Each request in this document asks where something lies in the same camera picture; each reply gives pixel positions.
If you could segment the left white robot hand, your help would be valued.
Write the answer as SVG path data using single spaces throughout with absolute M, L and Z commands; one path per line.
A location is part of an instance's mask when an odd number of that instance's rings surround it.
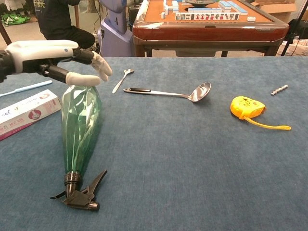
M 60 68 L 58 63 L 75 61 L 91 65 L 98 73 L 82 75 Z M 113 74 L 108 62 L 94 51 L 71 40 L 25 40 L 0 51 L 0 81 L 9 75 L 37 73 L 67 85 L 97 86 Z

